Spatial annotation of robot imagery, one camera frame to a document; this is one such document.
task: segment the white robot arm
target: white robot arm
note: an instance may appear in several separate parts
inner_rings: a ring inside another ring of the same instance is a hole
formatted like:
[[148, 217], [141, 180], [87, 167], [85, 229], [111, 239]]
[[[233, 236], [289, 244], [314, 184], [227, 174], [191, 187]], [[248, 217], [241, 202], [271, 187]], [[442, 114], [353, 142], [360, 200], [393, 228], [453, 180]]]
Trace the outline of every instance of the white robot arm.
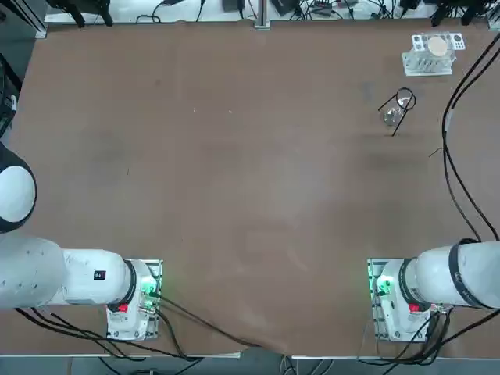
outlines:
[[13, 233], [34, 210], [37, 185], [30, 167], [0, 143], [0, 309], [43, 305], [106, 305], [108, 335], [153, 338], [161, 262], [155, 270], [101, 249], [61, 249]]
[[410, 341], [428, 320], [431, 304], [500, 308], [499, 267], [500, 241], [470, 239], [389, 260], [375, 285], [387, 338]]

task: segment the black cable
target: black cable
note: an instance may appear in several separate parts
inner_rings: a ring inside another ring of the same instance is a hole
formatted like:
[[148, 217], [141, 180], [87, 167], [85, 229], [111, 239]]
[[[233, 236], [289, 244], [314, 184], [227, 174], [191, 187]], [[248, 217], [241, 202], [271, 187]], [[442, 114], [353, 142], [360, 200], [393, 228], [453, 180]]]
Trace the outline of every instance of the black cable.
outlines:
[[[500, 54], [500, 48], [490, 58], [490, 60], [483, 66], [483, 68], [481, 69], [481, 71], [457, 95], [455, 101], [452, 104], [451, 110], [455, 109], [455, 106], [456, 106], [457, 102], [460, 100], [460, 98], [463, 96], [463, 94], [465, 94], [465, 92], [474, 84], [474, 82], [476, 82], [484, 74], [484, 72], [486, 70], [488, 70], [488, 68], [490, 67], [490, 65], [496, 60], [496, 58], [498, 57], [499, 54]], [[480, 209], [480, 207], [474, 201], [474, 199], [472, 198], [471, 194], [467, 190], [465, 184], [463, 183], [462, 178], [458, 174], [458, 172], [456, 170], [456, 167], [455, 167], [455, 164], [453, 162], [453, 159], [451, 157], [451, 154], [450, 154], [450, 151], [449, 151], [449, 147], [446, 148], [446, 154], [447, 154], [447, 157], [448, 157], [448, 161], [450, 163], [450, 167], [452, 168], [453, 173], [455, 174], [455, 177], [456, 177], [457, 181], [460, 184], [460, 187], [463, 189], [464, 193], [466, 194], [466, 197], [469, 199], [470, 203], [472, 204], [472, 206], [474, 207], [474, 209], [476, 210], [476, 212], [479, 214], [479, 216], [481, 217], [481, 219], [483, 219], [483, 221], [486, 223], [486, 225], [490, 228], [490, 231], [493, 233], [493, 236], [495, 237], [495, 240], [496, 241], [500, 240], [500, 238], [498, 237], [498, 233], [497, 233], [496, 229], [493, 227], [493, 225], [491, 224], [491, 222], [489, 221], [489, 219], [484, 215], [483, 211]]]
[[187, 365], [182, 370], [177, 371], [174, 375], [181, 375], [182, 373], [185, 373], [186, 371], [188, 371], [193, 366], [198, 365], [202, 360], [203, 360], [203, 358], [197, 359], [195, 362], [191, 363], [190, 365]]
[[158, 8], [162, 5], [166, 5], [166, 2], [165, 0], [160, 2], [154, 9], [153, 9], [153, 13], [151, 14], [140, 14], [139, 16], [137, 16], [137, 18], [135, 19], [135, 23], [139, 23], [139, 20], [141, 18], [151, 18], [153, 23], [161, 23], [162, 22], [162, 19], [159, 18], [155, 13], [156, 11], [158, 10]]
[[348, 3], [348, 0], [344, 0], [345, 4], [347, 5], [347, 9], [349, 10], [349, 15], [351, 16], [352, 19], [354, 19], [354, 10], [352, 10], [351, 6]]
[[48, 324], [45, 324], [45, 323], [42, 323], [42, 322], [38, 321], [36, 318], [32, 317], [27, 312], [24, 312], [22, 309], [15, 309], [15, 310], [20, 315], [24, 316], [27, 320], [29, 320], [30, 322], [32, 322], [33, 324], [36, 324], [39, 327], [45, 328], [46, 330], [50, 330], [52, 332], [56, 332], [58, 334], [64, 334], [66, 336], [70, 336], [72, 338], [79, 338], [81, 340], [90, 340], [90, 341], [98, 340], [98, 341], [106, 341], [106, 342], [118, 342], [120, 344], [134, 346], [135, 348], [147, 350], [149, 352], [154, 352], [154, 353], [160, 353], [160, 354], [164, 354], [164, 355], [169, 355], [169, 356], [175, 357], [175, 358], [182, 358], [182, 356], [180, 356], [180, 355], [169, 353], [169, 352], [165, 352], [164, 350], [160, 350], [160, 349], [149, 348], [148, 346], [136, 344], [135, 342], [132, 342], [132, 341], [118, 340], [118, 339], [110, 338], [110, 337], [96, 337], [96, 338], [86, 337], [86, 336], [83, 336], [81, 334], [75, 334], [73, 332], [68, 332], [66, 330], [60, 330], [59, 328], [54, 328], [53, 326], [50, 326]]
[[198, 16], [196, 17], [196, 22], [198, 22], [200, 20], [200, 16], [202, 15], [202, 9], [203, 9], [203, 5], [205, 4], [205, 1], [206, 0], [200, 1], [200, 11], [198, 12]]
[[102, 364], [104, 366], [106, 366], [108, 368], [109, 371], [111, 371], [115, 375], [122, 375], [121, 373], [119, 373], [118, 371], [116, 371], [115, 369], [113, 369], [108, 363], [106, 363], [106, 361], [104, 359], [102, 359], [101, 357], [97, 357], [97, 358], [98, 358], [99, 361], [102, 362]]
[[290, 357], [288, 355], [286, 355], [284, 358], [288, 361], [288, 364], [289, 364], [288, 367], [291, 367], [291, 370], [294, 372], [294, 375], [297, 375], [297, 370], [295, 369], [294, 364], [291, 362]]
[[232, 335], [232, 334], [229, 334], [229, 333], [227, 333], [227, 332], [226, 332], [226, 331], [224, 331], [224, 330], [221, 330], [221, 329], [220, 329], [220, 328], [218, 328], [217, 326], [215, 326], [215, 325], [211, 324], [210, 322], [208, 322], [208, 321], [204, 320], [203, 318], [200, 318], [199, 316], [197, 316], [197, 315], [193, 314], [192, 312], [190, 312], [190, 311], [186, 310], [184, 307], [182, 307], [181, 305], [177, 304], [176, 302], [174, 302], [174, 301], [172, 301], [172, 300], [170, 300], [170, 299], [168, 299], [168, 298], [166, 298], [166, 297], [163, 297], [162, 295], [159, 295], [158, 293], [151, 292], [151, 293], [149, 293], [149, 295], [150, 295], [151, 297], [155, 297], [155, 298], [160, 298], [160, 299], [162, 299], [163, 301], [165, 301], [165, 302], [169, 303], [170, 305], [172, 305], [172, 306], [174, 306], [174, 307], [178, 308], [178, 309], [179, 309], [180, 311], [182, 311], [183, 313], [188, 314], [191, 318], [193, 318], [193, 319], [197, 320], [199, 323], [201, 323], [201, 324], [203, 324], [203, 325], [205, 325], [205, 326], [207, 326], [207, 327], [209, 327], [209, 328], [213, 329], [214, 331], [216, 331], [216, 332], [218, 332], [218, 333], [222, 334], [223, 336], [225, 336], [226, 338], [231, 339], [232, 341], [237, 342], [237, 343], [238, 343], [238, 344], [240, 344], [240, 345], [249, 346], [249, 347], [253, 347], [253, 348], [261, 348], [261, 346], [260, 346], [260, 345], [254, 344], [254, 343], [252, 343], [252, 342], [250, 342], [250, 341], [246, 341], [246, 340], [241, 339], [241, 338], [239, 338], [239, 337], [236, 337], [236, 336], [234, 336], [234, 335]]
[[459, 330], [456, 334], [448, 337], [446, 340], [444, 340], [442, 342], [442, 344], [447, 344], [449, 343], [451, 340], [455, 340], [458, 336], [462, 336], [463, 334], [469, 332], [470, 330], [472, 330], [473, 328], [476, 328], [476, 327], [479, 327], [481, 324], [484, 324], [490, 320], [492, 320], [493, 318], [495, 318], [498, 314], [500, 314], [500, 309], [496, 309], [494, 312], [486, 315], [484, 318], [482, 319], [479, 319], [477, 322], [475, 323], [471, 323], [469, 324], [467, 327]]
[[[43, 316], [37, 309], [33, 308], [31, 309], [31, 311], [33, 311], [33, 313], [38, 317], [40, 318], [41, 320], [45, 321], [46, 323], [48, 324], [51, 324], [53, 326], [56, 326], [56, 327], [61, 327], [61, 328], [66, 328], [67, 330], [73, 330], [73, 331], [77, 331], [83, 335], [92, 335], [94, 336], [95, 338], [102, 338], [104, 339], [105, 337], [101, 336], [100, 334], [96, 334], [95, 332], [91, 331], [91, 330], [82, 330], [76, 326], [74, 326], [73, 324], [69, 323], [68, 321], [64, 320], [62, 317], [56, 315], [56, 314], [52, 314], [56, 319], [60, 320], [61, 322], [63, 322], [63, 324], [61, 323], [57, 323], [55, 322], [54, 320], [50, 320], [48, 318], [46, 318], [45, 316]], [[111, 350], [109, 350], [105, 345], [101, 344], [99, 342], [99, 340], [93, 340], [95, 342], [95, 344], [99, 345], [101, 348], [103, 348], [105, 350], [105, 352], [109, 353], [112, 357], [114, 358], [118, 358], [118, 359], [128, 359], [132, 362], [142, 362], [145, 360], [145, 358], [142, 358], [142, 359], [138, 359], [138, 358], [132, 358], [128, 355], [126, 355], [114, 342], [109, 342], [109, 344], [111, 346], [113, 346], [115, 348], [115, 350], [121, 354], [120, 355], [117, 355], [116, 353], [113, 353]]]
[[[466, 91], [466, 89], [464, 88], [464, 90], [462, 92], [460, 92], [460, 89], [465, 84], [466, 80], [470, 77], [470, 75], [473, 73], [473, 71], [479, 66], [479, 64], [484, 59], [484, 57], [490, 52], [490, 50], [493, 48], [493, 46], [497, 43], [498, 39], [500, 39], [500, 34], [497, 34], [495, 36], [495, 38], [493, 39], [493, 41], [485, 48], [485, 50], [480, 55], [480, 57], [474, 62], [474, 64], [470, 67], [469, 71], [464, 75], [463, 79], [461, 79], [461, 81], [459, 82], [459, 85], [456, 87], [456, 89], [453, 92], [450, 100], [448, 101], [448, 104], [446, 105], [445, 111], [443, 113], [442, 121], [441, 121], [441, 137], [442, 137], [442, 141], [443, 141], [443, 163], [444, 163], [444, 167], [445, 167], [445, 179], [446, 179], [446, 184], [448, 186], [448, 191], [450, 193], [450, 196], [452, 197], [452, 201], [455, 204], [455, 207], [458, 209], [460, 215], [466, 221], [467, 225], [472, 230], [472, 232], [474, 233], [474, 235], [476, 236], [476, 238], [477, 238], [478, 241], [481, 241], [480, 235], [478, 234], [477, 230], [474, 228], [473, 224], [468, 220], [468, 218], [466, 217], [465, 213], [462, 211], [462, 208], [460, 207], [459, 203], [456, 201], [455, 196], [453, 194], [453, 190], [452, 190], [451, 184], [449, 182], [447, 160], [448, 160], [448, 162], [450, 162], [450, 166], [453, 169], [453, 172], [454, 172], [454, 174], [455, 174], [455, 176], [457, 178], [457, 181], [460, 184], [460, 187], [463, 189], [464, 193], [466, 194], [467, 198], [469, 199], [470, 203], [473, 205], [473, 207], [475, 208], [475, 210], [477, 211], [477, 213], [481, 216], [481, 218], [483, 219], [483, 221], [490, 227], [490, 230], [493, 233], [493, 235], [495, 236], [496, 240], [498, 240], [498, 234], [497, 234], [496, 230], [493, 228], [493, 226], [491, 225], [491, 223], [488, 220], [488, 218], [486, 218], [486, 216], [483, 214], [483, 212], [481, 211], [481, 209], [479, 208], [479, 206], [473, 200], [473, 198], [470, 195], [469, 191], [467, 190], [465, 184], [463, 183], [462, 178], [460, 178], [460, 175], [458, 174], [458, 172], [456, 170], [455, 164], [453, 162], [453, 159], [451, 157], [451, 153], [449, 151], [449, 147], [448, 147], [448, 144], [447, 144], [448, 130], [446, 129], [446, 127], [447, 127], [447, 120], [448, 120], [449, 110], [452, 107], [453, 103], [455, 103], [455, 105], [456, 105], [455, 98], [457, 97], [457, 95], [459, 95], [460, 97], [462, 97], [463, 93]], [[477, 77], [474, 77], [475, 78], [474, 82], [480, 77], [480, 75], [482, 75], [482, 73], [484, 73], [484, 71], [486, 69], [484, 69], [481, 72], [479, 72], [478, 75], [477, 75]]]
[[[439, 318], [439, 312], [435, 312], [433, 314], [431, 314], [429, 316], [429, 318], [427, 318], [425, 320], [425, 322], [422, 323], [422, 325], [419, 327], [419, 329], [415, 332], [415, 334], [412, 336], [412, 338], [410, 339], [410, 341], [408, 341], [408, 343], [406, 344], [406, 346], [400, 351], [400, 353], [395, 356], [394, 358], [380, 358], [380, 359], [376, 359], [376, 360], [379, 360], [380, 362], [368, 362], [368, 361], [365, 361], [363, 359], [359, 359], [358, 362], [361, 362], [361, 363], [365, 363], [366, 365], [371, 365], [371, 366], [388, 366], [388, 365], [391, 365], [392, 363], [394, 362], [397, 362], [399, 359], [400, 360], [405, 360], [405, 359], [402, 359], [403, 355], [406, 353], [406, 351], [409, 349], [410, 345], [413, 344], [415, 342], [415, 339], [418, 337], [419, 333], [426, 327], [427, 324], [430, 323], [430, 321], [432, 319], [434, 319], [435, 317]], [[428, 343], [428, 341], [431, 339], [432, 337], [432, 334], [434, 333], [434, 330], [436, 328], [437, 324], [434, 325], [434, 327], [428, 332], [427, 334], [427, 340], [426, 340], [426, 343]], [[423, 352], [425, 351], [425, 345], [422, 349], [420, 349], [420, 351], [418, 353], [416, 353], [415, 355], [419, 355], [419, 354], [423, 354]]]
[[[445, 324], [443, 325], [443, 329], [441, 330], [441, 333], [440, 333], [439, 337], [437, 338], [436, 344], [433, 345], [433, 347], [429, 350], [429, 352], [424, 353], [423, 355], [418, 356], [419, 358], [416, 361], [412, 361], [412, 362], [396, 362], [391, 367], [389, 367], [387, 370], [385, 370], [385, 372], [382, 375], [388, 375], [393, 369], [395, 369], [398, 365], [401, 365], [401, 364], [404, 364], [404, 365], [417, 364], [417, 365], [421, 365], [421, 366], [429, 366], [432, 363], [434, 363], [434, 361], [438, 357], [439, 352], [440, 352], [440, 350], [441, 350], [441, 348], [443, 346], [443, 344], [442, 344], [443, 337], [448, 332], [448, 327], [449, 327], [449, 324], [450, 324], [451, 314], [452, 314], [452, 309], [450, 309], [446, 313], [446, 319], [445, 319]], [[432, 359], [429, 362], [424, 362], [430, 355], [433, 355]]]
[[158, 311], [157, 314], [163, 320], [163, 322], [165, 323], [166, 328], [169, 331], [170, 338], [172, 339], [173, 346], [175, 346], [175, 349], [177, 350], [177, 353], [179, 355], [182, 355], [182, 357], [184, 359], [186, 359], [187, 361], [196, 361], [197, 360], [196, 358], [194, 358], [194, 359], [193, 358], [189, 358], [188, 355], [186, 355], [186, 353], [184, 353], [184, 351], [180, 347], [179, 341], [177, 340], [177, 337], [176, 337], [175, 332], [173, 330], [172, 323], [169, 321], [169, 319], [166, 317], [166, 315], [163, 312], [161, 312], [161, 311]]
[[337, 12], [336, 10], [333, 10], [333, 9], [332, 9], [332, 10], [331, 10], [331, 12], [332, 12], [332, 14], [336, 14], [336, 15], [338, 16], [338, 18], [340, 18], [341, 20], [343, 20], [343, 19], [344, 19], [344, 17], [343, 17], [343, 16], [341, 16], [341, 14], [340, 14], [339, 12]]

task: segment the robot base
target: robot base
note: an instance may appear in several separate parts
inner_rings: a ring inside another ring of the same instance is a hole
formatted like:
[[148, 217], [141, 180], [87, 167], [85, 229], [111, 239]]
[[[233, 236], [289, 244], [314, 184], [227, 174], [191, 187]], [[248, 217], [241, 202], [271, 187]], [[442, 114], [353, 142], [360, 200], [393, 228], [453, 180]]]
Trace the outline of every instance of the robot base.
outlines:
[[[411, 341], [430, 317], [401, 294], [398, 276], [404, 259], [368, 259], [368, 282], [372, 298], [375, 336], [380, 340]], [[428, 324], [412, 340], [425, 341]]]
[[128, 259], [135, 268], [137, 283], [132, 301], [113, 312], [106, 308], [107, 336], [118, 340], [148, 340], [158, 337], [159, 301], [148, 293], [161, 294], [163, 261], [160, 259]]

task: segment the floor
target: floor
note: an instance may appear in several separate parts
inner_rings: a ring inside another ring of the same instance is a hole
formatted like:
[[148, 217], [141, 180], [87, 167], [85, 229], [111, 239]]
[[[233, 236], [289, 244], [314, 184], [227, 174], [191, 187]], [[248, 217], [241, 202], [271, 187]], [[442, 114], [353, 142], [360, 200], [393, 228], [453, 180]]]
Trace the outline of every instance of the floor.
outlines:
[[[0, 52], [9, 60], [13, 69], [20, 77], [24, 77], [31, 51], [34, 46], [34, 32], [14, 15], [6, 11], [8, 16], [4, 23], [0, 23]], [[176, 373], [186, 364], [179, 359], [161, 358], [147, 359], [144, 362], [127, 362], [123, 360], [106, 360], [119, 373], [129, 374], [135, 370], [158, 369], [162, 373]], [[250, 375], [274, 374], [278, 371], [280, 355], [259, 349], [249, 349], [242, 354], [241, 359], [205, 359], [203, 362], [189, 369], [188, 375], [195, 374], [233, 374]], [[303, 359], [298, 364], [298, 373], [309, 373], [317, 364], [317, 360]], [[333, 373], [350, 374], [379, 374], [384, 369], [367, 366], [354, 359], [338, 359], [328, 371]], [[455, 373], [482, 373], [483, 375], [497, 374], [500, 362], [497, 360], [438, 360], [430, 367], [397, 368], [394, 374], [426, 374], [439, 375]], [[80, 357], [68, 358], [0, 358], [0, 373], [15, 375], [19, 373], [36, 373], [37, 375], [86, 375], [112, 373], [96, 358]]]

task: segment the brown table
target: brown table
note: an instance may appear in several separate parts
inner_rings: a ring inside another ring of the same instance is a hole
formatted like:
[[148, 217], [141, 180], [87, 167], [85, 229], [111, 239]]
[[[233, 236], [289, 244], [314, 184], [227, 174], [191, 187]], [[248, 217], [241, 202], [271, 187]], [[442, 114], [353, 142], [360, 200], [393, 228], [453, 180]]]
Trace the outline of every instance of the brown table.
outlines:
[[[401, 53], [411, 34], [429, 29], [428, 20], [276, 23], [270, 32], [248, 24], [54, 29], [35, 46], [12, 135], [39, 188], [23, 232], [161, 258], [170, 297], [267, 348], [358, 355], [370, 308], [366, 259], [470, 236], [441, 156], [428, 155], [441, 144], [452, 89], [493, 33], [482, 23], [445, 24], [467, 44], [454, 74], [405, 77]], [[497, 64], [463, 98], [449, 137], [493, 223], [498, 73]], [[386, 137], [377, 108], [401, 86], [415, 91], [416, 108]], [[102, 309], [58, 310], [105, 329]], [[451, 332], [483, 315], [460, 309]], [[241, 349], [172, 319], [191, 353]], [[100, 353], [14, 312], [2, 322], [4, 354]], [[376, 355], [370, 332], [363, 355]], [[491, 322], [443, 355], [500, 358], [499, 334]], [[173, 350], [166, 332], [154, 345]]]

